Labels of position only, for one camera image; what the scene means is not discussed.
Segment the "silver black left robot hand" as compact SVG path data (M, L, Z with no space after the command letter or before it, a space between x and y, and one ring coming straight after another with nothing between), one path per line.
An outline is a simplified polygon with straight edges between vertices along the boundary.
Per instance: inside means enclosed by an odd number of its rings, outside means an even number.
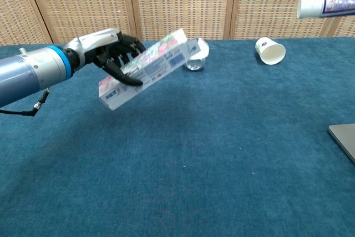
M121 67L142 54L146 48L138 38L124 34L118 28L108 28L72 39L64 47L72 71L87 64L95 64L114 79L129 86L139 87L143 82L124 74Z

